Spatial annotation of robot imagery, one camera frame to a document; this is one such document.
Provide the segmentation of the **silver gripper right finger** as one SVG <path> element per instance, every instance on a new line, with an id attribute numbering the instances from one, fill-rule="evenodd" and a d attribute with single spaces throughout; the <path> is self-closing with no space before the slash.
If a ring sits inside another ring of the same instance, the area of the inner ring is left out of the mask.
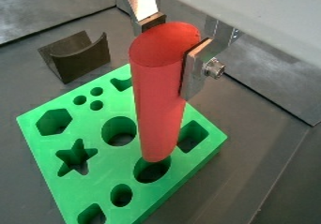
<path id="1" fill-rule="evenodd" d="M 217 80 L 223 76 L 227 65 L 219 61 L 217 55 L 243 36 L 243 32 L 209 16 L 205 35 L 185 53 L 180 88 L 180 95 L 185 100 L 191 100 L 200 93 L 208 77 Z"/>

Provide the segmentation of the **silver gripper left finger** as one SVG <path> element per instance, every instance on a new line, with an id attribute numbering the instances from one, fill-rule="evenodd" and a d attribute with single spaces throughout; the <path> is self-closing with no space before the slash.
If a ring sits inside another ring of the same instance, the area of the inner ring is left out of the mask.
<path id="1" fill-rule="evenodd" d="M 117 0 L 117 7 L 130 15 L 137 36 L 167 22 L 168 15 L 160 11 L 157 0 Z"/>

